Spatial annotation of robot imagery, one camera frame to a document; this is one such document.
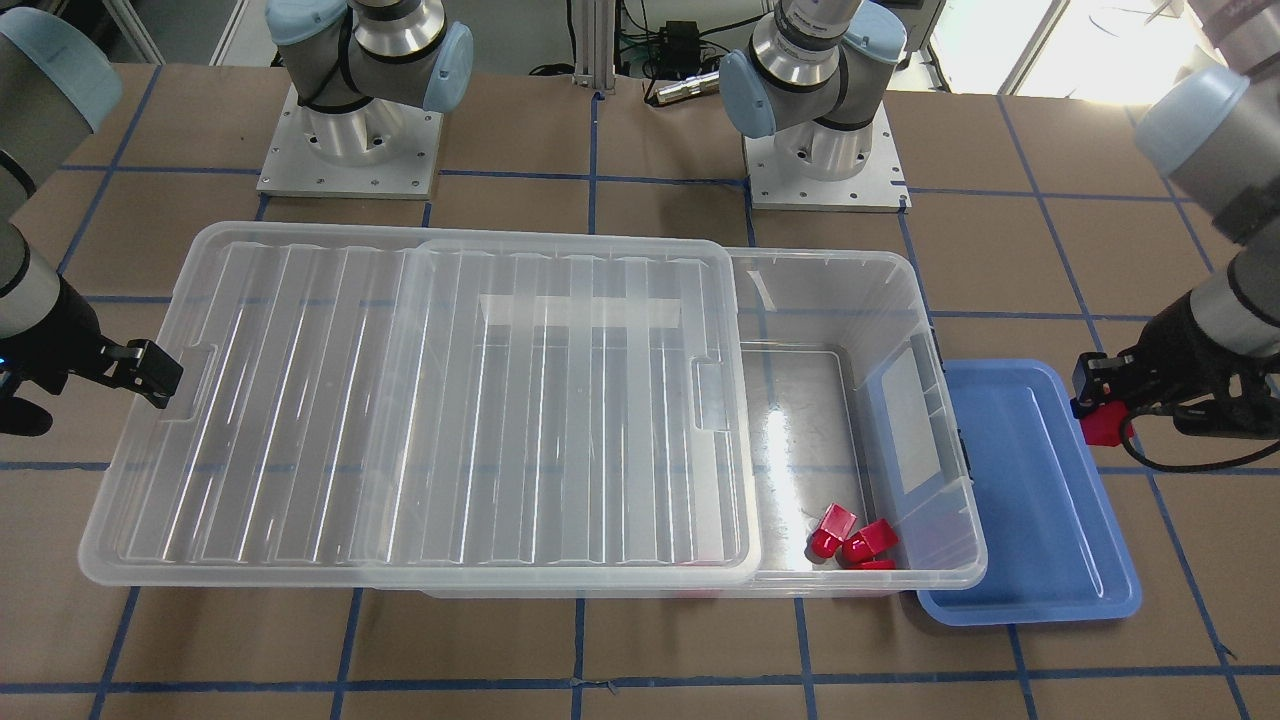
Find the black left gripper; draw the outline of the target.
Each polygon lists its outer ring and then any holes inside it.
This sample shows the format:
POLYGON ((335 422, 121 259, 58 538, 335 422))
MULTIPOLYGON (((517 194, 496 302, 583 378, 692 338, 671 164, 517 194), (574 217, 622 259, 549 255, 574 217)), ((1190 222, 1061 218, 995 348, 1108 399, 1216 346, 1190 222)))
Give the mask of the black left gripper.
POLYGON ((1078 357, 1071 411, 1084 419, 1106 404, 1125 401, 1130 409, 1157 407, 1172 415, 1180 405, 1207 398, 1277 398, 1265 379, 1276 370, 1277 342, 1243 352, 1221 345, 1201 327, 1187 293, 1155 316, 1126 354, 1078 357))

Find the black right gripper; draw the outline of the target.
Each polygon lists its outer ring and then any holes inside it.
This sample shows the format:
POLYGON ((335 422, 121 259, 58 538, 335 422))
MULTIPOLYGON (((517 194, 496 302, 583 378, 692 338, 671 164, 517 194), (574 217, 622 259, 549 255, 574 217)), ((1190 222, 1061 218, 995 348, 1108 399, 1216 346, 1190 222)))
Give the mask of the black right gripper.
POLYGON ((64 278, 51 278, 58 283, 23 281, 15 304, 3 297, 3 368, 49 395, 77 375, 166 409, 184 368, 151 340, 106 346, 97 313, 64 278))

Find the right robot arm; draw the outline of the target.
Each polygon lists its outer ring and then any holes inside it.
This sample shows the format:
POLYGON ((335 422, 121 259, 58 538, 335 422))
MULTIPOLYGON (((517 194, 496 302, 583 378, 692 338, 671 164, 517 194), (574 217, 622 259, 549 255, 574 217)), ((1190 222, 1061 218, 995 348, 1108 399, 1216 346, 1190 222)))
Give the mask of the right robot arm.
MULTIPOLYGON (((356 117, 375 101, 448 113, 474 68, 470 29, 439 1, 270 1, 265 19, 298 105, 356 117)), ((33 6, 3 10, 3 432, 41 436, 51 415, 24 384, 60 395, 69 378, 123 388, 164 409, 183 366, 150 340, 120 345, 84 297, 13 224, 13 215, 122 100, 106 55, 33 6)))

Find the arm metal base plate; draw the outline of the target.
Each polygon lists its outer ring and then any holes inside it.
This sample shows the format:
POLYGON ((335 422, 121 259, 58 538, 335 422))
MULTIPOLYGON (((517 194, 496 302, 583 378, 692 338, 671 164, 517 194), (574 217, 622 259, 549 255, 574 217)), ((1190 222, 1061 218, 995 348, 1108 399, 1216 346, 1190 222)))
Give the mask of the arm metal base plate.
POLYGON ((288 88, 256 190, 271 197, 428 201, 445 118, 375 99, 346 114, 297 102, 288 88))
POLYGON ((742 150, 759 209, 899 213, 913 206, 884 105, 860 129, 810 122, 745 138, 742 150))

